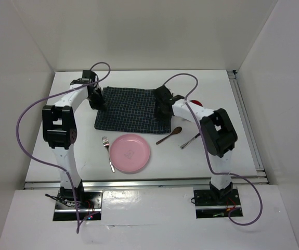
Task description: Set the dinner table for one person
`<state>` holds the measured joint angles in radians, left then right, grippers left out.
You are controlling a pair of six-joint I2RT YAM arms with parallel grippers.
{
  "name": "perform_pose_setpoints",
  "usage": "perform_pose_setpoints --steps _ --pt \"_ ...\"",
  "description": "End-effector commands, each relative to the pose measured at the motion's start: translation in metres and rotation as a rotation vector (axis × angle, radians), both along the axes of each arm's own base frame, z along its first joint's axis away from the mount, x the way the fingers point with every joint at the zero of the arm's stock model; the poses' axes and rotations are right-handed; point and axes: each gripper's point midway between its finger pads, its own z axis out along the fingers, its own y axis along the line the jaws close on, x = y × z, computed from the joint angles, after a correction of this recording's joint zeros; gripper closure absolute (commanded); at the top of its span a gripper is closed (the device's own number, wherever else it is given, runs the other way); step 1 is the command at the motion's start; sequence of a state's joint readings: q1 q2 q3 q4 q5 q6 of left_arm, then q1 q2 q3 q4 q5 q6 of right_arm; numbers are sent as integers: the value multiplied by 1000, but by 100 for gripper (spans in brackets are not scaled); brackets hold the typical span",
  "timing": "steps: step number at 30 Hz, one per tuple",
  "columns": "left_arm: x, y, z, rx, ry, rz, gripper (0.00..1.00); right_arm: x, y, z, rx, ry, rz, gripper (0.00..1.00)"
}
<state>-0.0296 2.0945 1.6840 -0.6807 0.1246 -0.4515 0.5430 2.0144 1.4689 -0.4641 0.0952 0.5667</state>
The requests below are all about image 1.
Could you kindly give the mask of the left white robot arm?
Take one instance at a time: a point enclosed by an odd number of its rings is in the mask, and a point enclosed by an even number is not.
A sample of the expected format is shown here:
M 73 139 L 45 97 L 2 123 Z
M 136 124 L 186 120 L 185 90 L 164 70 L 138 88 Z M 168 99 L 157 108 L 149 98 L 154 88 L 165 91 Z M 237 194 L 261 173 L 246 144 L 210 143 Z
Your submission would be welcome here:
M 77 139 L 74 113 L 85 100 L 89 101 L 93 110 L 105 110 L 106 106 L 101 87 L 91 79 L 74 80 L 69 90 L 53 105 L 43 107 L 43 139 L 51 148 L 57 165 L 62 168 L 60 200 L 79 208 L 85 203 L 85 194 L 74 156 L 74 143 Z

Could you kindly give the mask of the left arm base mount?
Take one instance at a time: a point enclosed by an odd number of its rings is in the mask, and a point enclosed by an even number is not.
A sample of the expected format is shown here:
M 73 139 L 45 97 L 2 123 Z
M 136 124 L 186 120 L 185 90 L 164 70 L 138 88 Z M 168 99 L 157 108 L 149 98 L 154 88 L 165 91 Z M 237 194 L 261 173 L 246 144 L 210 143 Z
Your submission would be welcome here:
M 76 221 L 75 201 L 73 198 L 61 198 L 60 194 L 46 197 L 55 201 L 53 221 Z M 101 220 L 103 191 L 86 192 L 84 200 L 77 202 L 79 207 L 80 221 Z

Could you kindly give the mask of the dark checkered cloth napkin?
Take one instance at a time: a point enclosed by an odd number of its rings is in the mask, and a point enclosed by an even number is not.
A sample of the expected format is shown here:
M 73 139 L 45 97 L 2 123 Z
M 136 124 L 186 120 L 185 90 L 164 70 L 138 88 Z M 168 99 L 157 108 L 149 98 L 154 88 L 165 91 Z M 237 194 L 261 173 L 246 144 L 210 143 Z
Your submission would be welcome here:
M 154 116 L 153 90 L 105 87 L 102 94 L 107 109 L 97 111 L 95 129 L 145 134 L 171 132 L 170 120 L 162 121 Z

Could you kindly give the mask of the red mug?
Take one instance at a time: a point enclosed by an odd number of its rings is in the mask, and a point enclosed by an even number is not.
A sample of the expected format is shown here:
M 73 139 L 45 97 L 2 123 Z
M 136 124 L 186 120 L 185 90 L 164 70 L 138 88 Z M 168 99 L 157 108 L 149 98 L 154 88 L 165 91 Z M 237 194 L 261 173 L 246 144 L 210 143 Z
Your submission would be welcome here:
M 200 101 L 198 101 L 198 100 L 194 100 L 194 99 L 193 99 L 193 100 L 191 100 L 190 102 L 192 102 L 192 103 L 194 103 L 194 104 L 196 104 L 196 105 L 198 105 L 198 106 L 201 106 L 201 107 L 203 106 L 202 103 L 201 103 Z

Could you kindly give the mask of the pink plate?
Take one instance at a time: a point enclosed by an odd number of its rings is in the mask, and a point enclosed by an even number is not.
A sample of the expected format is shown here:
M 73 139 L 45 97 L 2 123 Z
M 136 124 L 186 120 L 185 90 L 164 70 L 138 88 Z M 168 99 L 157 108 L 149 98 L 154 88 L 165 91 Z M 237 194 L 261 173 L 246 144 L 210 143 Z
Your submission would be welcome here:
M 149 162 L 149 143 L 136 134 L 125 134 L 115 139 L 109 147 L 109 156 L 115 169 L 136 173 Z

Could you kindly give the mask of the silver fork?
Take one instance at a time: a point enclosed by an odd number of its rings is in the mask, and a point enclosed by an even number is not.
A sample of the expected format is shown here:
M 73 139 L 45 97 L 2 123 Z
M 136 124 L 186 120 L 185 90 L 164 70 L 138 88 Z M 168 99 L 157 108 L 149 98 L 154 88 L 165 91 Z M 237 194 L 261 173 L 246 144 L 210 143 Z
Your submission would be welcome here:
M 114 168 L 114 165 L 113 165 L 113 163 L 111 161 L 111 158 L 110 158 L 110 151 L 109 151 L 110 144 L 109 144 L 109 140 L 106 136 L 102 137 L 102 143 L 103 143 L 104 148 L 107 150 L 108 160 L 109 160 L 109 165 L 111 167 L 111 171 L 113 173 L 115 173 L 115 168 Z

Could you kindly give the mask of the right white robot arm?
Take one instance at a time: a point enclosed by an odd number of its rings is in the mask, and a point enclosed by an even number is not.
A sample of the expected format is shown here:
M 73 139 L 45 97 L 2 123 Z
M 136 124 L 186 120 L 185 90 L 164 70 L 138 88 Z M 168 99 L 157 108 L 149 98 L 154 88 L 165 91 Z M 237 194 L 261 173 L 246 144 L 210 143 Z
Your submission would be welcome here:
M 173 116 L 194 122 L 204 143 L 205 156 L 211 172 L 210 199 L 222 204 L 232 191 L 231 156 L 238 139 L 232 122 L 224 109 L 201 107 L 182 96 L 155 96 L 155 117 L 166 120 Z

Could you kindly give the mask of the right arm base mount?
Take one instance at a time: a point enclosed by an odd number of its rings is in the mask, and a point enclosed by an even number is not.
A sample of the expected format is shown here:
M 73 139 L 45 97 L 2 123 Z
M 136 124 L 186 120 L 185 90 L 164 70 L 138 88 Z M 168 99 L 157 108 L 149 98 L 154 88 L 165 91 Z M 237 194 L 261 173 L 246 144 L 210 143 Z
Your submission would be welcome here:
M 211 190 L 194 190 L 190 201 L 195 205 L 197 219 L 228 217 L 230 212 L 231 217 L 243 216 L 237 189 L 221 200 L 216 200 Z

